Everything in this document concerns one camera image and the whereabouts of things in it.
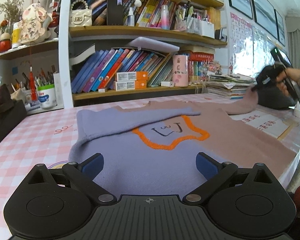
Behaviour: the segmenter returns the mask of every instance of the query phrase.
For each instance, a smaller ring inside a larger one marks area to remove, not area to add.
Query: red book
[[[118,68],[120,67],[121,62],[124,60],[124,58],[127,56],[129,53],[130,49],[125,49],[120,57],[117,59],[117,61],[113,64],[113,66],[110,68],[109,72],[107,75],[104,77],[100,85],[98,86],[98,89],[105,88],[109,81],[112,79],[114,74],[117,72]]]
[[[137,60],[132,64],[132,66],[129,68],[128,72],[134,71],[137,66],[141,63],[142,60],[148,55],[147,52],[143,52],[140,54],[140,56],[137,58]]]

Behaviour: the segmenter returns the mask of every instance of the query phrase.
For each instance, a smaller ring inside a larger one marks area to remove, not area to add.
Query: curtain
[[[288,33],[289,58],[294,68],[300,69],[300,30]]]

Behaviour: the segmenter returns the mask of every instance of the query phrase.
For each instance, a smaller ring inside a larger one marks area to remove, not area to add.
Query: person's arm
[[[283,81],[285,78],[288,77],[295,81],[300,86],[300,69],[295,68],[287,68],[286,72],[281,72],[280,75],[277,77],[277,82]],[[277,87],[286,95],[289,95],[289,92],[287,91],[287,87],[284,83],[278,83]]]

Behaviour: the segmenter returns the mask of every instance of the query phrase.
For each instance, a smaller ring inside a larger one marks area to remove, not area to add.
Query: table
[[[67,161],[70,148],[78,137],[76,113],[79,110],[100,111],[113,106],[137,108],[142,107],[149,100],[159,102],[168,100],[234,102],[234,100],[208,93],[82,106],[27,117],[0,143],[0,240],[8,240],[11,236],[3,218],[3,208],[26,174],[37,163],[45,163],[49,167],[55,163]],[[257,109],[276,115],[281,119],[295,119],[292,110],[275,111],[262,106],[258,106]],[[279,179],[281,184],[287,187],[300,159],[300,125],[293,128],[282,140],[282,143],[297,153],[290,168],[287,168]]]

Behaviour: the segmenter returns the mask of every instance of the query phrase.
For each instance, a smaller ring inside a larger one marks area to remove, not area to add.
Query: stack of papers
[[[208,91],[228,99],[243,98],[255,79],[243,75],[210,75],[206,83]]]

